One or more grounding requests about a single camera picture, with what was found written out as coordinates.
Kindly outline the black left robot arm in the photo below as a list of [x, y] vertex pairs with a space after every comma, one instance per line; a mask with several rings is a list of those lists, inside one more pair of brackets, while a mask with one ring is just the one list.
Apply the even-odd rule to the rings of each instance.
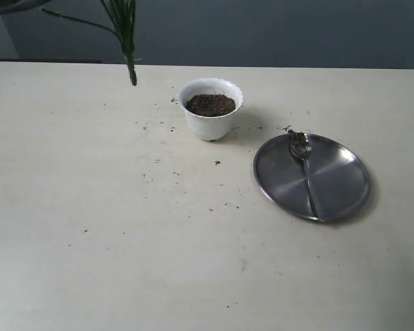
[[0, 0], [0, 16], [38, 8], [50, 0]]

